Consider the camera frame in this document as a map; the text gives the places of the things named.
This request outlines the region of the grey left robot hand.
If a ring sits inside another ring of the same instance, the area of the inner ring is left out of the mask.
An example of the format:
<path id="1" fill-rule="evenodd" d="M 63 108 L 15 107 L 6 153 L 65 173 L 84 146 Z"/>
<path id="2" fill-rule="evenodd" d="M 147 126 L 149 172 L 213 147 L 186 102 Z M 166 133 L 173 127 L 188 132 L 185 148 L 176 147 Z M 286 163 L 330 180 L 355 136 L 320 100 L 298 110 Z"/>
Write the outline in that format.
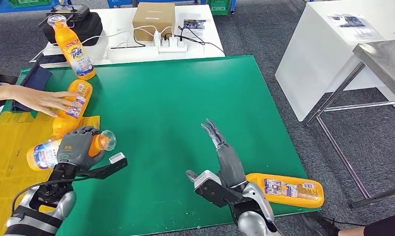
<path id="1" fill-rule="evenodd" d="M 93 157 L 89 155 L 93 136 L 97 134 L 99 130 L 93 126 L 82 126 L 65 134 L 59 145 L 57 162 L 70 163 L 81 170 L 89 170 L 105 155 L 104 150 Z"/>

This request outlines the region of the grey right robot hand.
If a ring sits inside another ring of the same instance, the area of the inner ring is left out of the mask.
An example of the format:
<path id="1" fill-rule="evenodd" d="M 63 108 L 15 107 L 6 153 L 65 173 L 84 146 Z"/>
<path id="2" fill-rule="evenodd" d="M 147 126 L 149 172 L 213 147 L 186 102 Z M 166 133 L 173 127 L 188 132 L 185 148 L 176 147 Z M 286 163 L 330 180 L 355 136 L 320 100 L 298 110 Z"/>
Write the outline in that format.
<path id="1" fill-rule="evenodd" d="M 207 132 L 213 142 L 220 170 L 217 174 L 206 170 L 199 175 L 192 170 L 187 170 L 186 175 L 188 179 L 193 183 L 195 189 L 222 189 L 242 193 L 248 181 L 245 178 L 242 163 L 234 148 L 227 143 L 215 123 L 210 119 L 205 119 L 201 127 Z"/>

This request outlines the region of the person's hand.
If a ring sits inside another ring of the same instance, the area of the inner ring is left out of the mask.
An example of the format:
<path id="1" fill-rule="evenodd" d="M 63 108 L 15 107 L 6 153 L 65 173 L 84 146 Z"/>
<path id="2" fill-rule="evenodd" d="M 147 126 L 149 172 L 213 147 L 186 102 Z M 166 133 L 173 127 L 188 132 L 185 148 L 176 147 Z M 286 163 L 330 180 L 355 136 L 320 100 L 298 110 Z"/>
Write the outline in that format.
<path id="1" fill-rule="evenodd" d="M 14 85 L 8 89 L 7 93 L 9 99 L 54 118 L 58 116 L 55 110 L 66 111 L 68 107 L 76 106 L 74 101 L 66 99 L 66 97 L 75 98 L 76 92 L 49 92 Z"/>

